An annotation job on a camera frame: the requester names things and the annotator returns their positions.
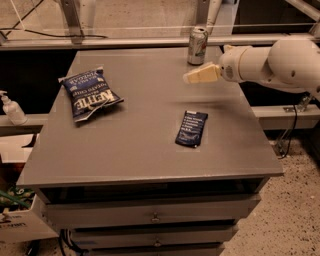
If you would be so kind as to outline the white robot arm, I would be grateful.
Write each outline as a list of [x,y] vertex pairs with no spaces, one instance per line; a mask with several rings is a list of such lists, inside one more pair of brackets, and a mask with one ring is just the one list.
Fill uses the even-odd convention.
[[183,75],[187,84],[254,82],[289,93],[308,92],[320,100],[320,48],[311,40],[289,36],[270,47],[224,46],[217,64],[207,62]]

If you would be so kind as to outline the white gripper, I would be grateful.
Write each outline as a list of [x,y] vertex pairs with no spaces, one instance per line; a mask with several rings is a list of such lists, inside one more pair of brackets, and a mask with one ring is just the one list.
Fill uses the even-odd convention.
[[244,82],[244,72],[248,57],[246,54],[252,46],[224,45],[223,54],[219,57],[218,65],[208,62],[192,69],[183,75],[187,84],[215,82],[222,76],[226,81]]

